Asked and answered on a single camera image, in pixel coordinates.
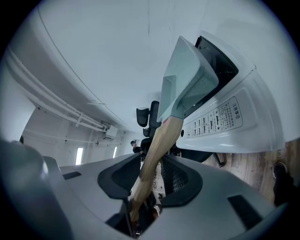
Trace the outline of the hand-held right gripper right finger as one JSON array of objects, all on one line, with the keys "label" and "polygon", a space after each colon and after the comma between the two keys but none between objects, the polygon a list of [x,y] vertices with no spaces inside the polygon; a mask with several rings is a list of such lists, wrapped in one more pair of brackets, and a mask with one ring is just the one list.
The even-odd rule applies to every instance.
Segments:
[{"label": "hand-held right gripper right finger", "polygon": [[162,214],[142,234],[142,240],[268,239],[287,204],[274,207],[263,195],[232,173],[193,160],[166,155],[165,161],[191,170],[188,203],[163,207]]}]

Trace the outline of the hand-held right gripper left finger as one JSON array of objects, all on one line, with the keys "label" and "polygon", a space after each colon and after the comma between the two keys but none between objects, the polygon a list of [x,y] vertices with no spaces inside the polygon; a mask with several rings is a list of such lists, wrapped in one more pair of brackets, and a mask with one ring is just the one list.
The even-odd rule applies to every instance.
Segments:
[{"label": "hand-held right gripper left finger", "polygon": [[44,157],[56,200],[72,238],[132,238],[128,197],[140,171],[138,154],[58,167]]}]

